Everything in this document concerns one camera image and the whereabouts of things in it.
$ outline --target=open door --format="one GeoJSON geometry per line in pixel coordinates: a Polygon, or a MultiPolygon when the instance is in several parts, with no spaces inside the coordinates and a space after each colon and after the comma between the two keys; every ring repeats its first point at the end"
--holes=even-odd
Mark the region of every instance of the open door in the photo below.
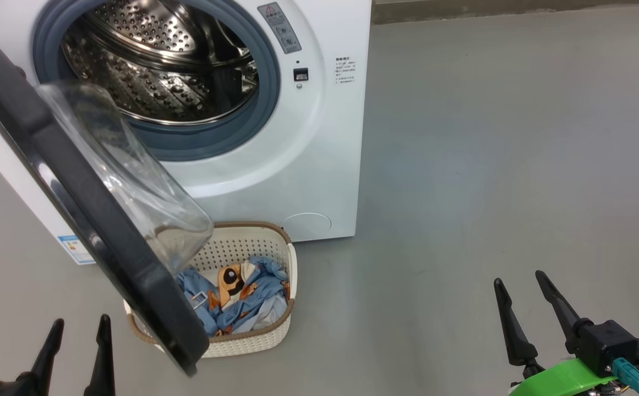
{"type": "Polygon", "coordinates": [[[160,346],[194,376],[209,339],[174,276],[211,236],[211,220],[107,93],[71,83],[39,90],[0,50],[0,132],[160,346]]]}

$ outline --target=white plastic basket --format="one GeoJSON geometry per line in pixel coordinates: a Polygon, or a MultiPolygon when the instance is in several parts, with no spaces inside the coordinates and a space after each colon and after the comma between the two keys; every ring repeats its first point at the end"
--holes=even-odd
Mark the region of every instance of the white plastic basket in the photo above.
{"type": "MultiPolygon", "coordinates": [[[[276,323],[261,330],[209,338],[209,349],[204,353],[204,358],[257,353],[273,348],[285,338],[290,328],[290,316],[297,293],[297,255],[294,253],[290,237],[282,228],[271,223],[259,222],[218,223],[214,226],[211,240],[192,259],[191,264],[201,275],[214,280],[219,268],[242,263],[249,256],[267,256],[286,269],[290,278],[290,301],[287,303],[287,311],[276,323]]],[[[126,301],[123,302],[123,306],[133,333],[146,343],[155,344],[161,349],[126,301]]]]}

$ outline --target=stainless steel drum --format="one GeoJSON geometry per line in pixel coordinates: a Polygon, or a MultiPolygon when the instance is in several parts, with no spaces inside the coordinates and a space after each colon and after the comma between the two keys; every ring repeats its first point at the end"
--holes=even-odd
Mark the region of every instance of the stainless steel drum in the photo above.
{"type": "Polygon", "coordinates": [[[104,87],[123,113],[152,123],[214,122],[258,86],[241,40],[172,0],[110,0],[70,26],[62,48],[75,75],[104,87]]]}

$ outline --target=clothing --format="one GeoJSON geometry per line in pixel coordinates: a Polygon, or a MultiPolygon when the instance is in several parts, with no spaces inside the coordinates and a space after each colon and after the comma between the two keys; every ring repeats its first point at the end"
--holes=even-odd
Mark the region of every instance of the clothing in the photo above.
{"type": "Polygon", "coordinates": [[[238,328],[234,329],[233,333],[244,333],[251,330],[260,330],[266,328],[273,323],[276,323],[277,319],[280,319],[282,314],[287,310],[287,301],[282,296],[282,293],[263,301],[261,308],[256,316],[249,318],[242,323],[238,328]]]}
{"type": "Polygon", "coordinates": [[[195,312],[209,336],[237,333],[236,330],[251,319],[252,324],[244,328],[256,329],[257,323],[258,326],[268,326],[273,317],[279,318],[287,309],[287,273],[271,258],[251,256],[245,263],[221,268],[217,282],[219,287],[195,268],[187,268],[178,275],[178,284],[189,302],[198,306],[195,312]],[[277,296],[285,300],[284,308],[273,302],[266,306],[267,313],[261,315],[264,302],[276,301],[277,296]]]}

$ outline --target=basket rim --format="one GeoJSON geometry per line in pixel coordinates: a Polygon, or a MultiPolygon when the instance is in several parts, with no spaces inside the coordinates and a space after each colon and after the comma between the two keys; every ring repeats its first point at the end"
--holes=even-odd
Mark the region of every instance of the basket rim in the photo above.
{"type": "MultiPolygon", "coordinates": [[[[216,228],[267,228],[271,231],[275,231],[277,234],[280,234],[280,236],[282,236],[282,238],[287,243],[287,245],[292,246],[292,240],[290,239],[290,236],[287,235],[286,231],[282,229],[280,226],[275,225],[273,223],[267,223],[264,221],[228,221],[223,223],[215,223],[214,228],[215,229],[216,228]]],[[[126,318],[128,319],[128,324],[129,324],[129,327],[131,327],[131,331],[133,331],[133,333],[138,338],[140,338],[140,340],[149,344],[158,345],[158,341],[155,338],[148,335],[147,333],[145,333],[138,327],[138,323],[136,322],[136,316],[135,314],[133,314],[133,311],[131,310],[130,305],[128,305],[128,303],[125,300],[123,301],[123,308],[126,311],[126,318]]],[[[282,316],[279,319],[277,319],[277,321],[273,322],[273,324],[271,324],[270,326],[259,329],[259,330],[246,331],[244,333],[226,334],[226,335],[220,335],[217,337],[209,337],[209,343],[210,344],[224,343],[228,341],[242,340],[244,338],[264,336],[276,330],[277,328],[279,328],[279,326],[282,326],[282,324],[285,321],[287,321],[287,319],[290,317],[293,308],[294,308],[294,296],[293,298],[290,298],[290,300],[287,302],[287,309],[285,310],[284,313],[282,313],[282,316]]]]}
{"type": "Polygon", "coordinates": [[[215,223],[214,228],[268,228],[269,230],[279,233],[285,240],[285,243],[292,243],[290,236],[287,235],[281,226],[273,223],[266,223],[265,221],[227,221],[223,223],[215,223]]]}

